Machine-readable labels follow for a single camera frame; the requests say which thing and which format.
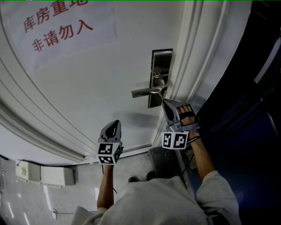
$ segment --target shoe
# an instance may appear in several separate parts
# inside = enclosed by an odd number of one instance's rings
[[[146,181],[150,181],[154,178],[157,178],[157,175],[154,171],[150,171],[147,175],[146,175]]]
[[[128,182],[132,183],[132,182],[139,182],[140,180],[137,177],[131,177],[129,178]]]

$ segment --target person's right hand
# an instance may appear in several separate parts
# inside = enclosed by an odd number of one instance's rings
[[[177,111],[178,111],[179,114],[181,114],[181,113],[185,113],[185,112],[192,112],[192,109],[189,105],[184,105],[184,106],[181,106],[181,107],[177,108]],[[181,123],[182,126],[194,124],[195,123],[195,117],[194,116],[185,117],[184,119],[182,119],[180,121],[180,123]],[[200,136],[200,134],[197,132],[197,130],[190,131],[189,134],[188,134],[188,138],[190,140],[197,137],[197,136]]]

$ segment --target white electrical box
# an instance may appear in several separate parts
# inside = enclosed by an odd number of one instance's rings
[[[16,161],[16,175],[27,181],[41,181],[40,166],[25,161]]]
[[[64,167],[41,167],[41,182],[50,185],[74,185],[73,170]]]

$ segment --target t-shirt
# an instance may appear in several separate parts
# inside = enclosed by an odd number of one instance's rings
[[[241,224],[238,203],[228,182],[213,171],[197,191],[197,200],[179,176],[128,183],[108,210],[91,213],[77,207],[72,225]]]

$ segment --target white paper sign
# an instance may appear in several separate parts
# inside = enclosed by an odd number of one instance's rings
[[[12,10],[4,12],[4,26],[30,73],[82,49],[117,40],[111,1],[14,4]]]

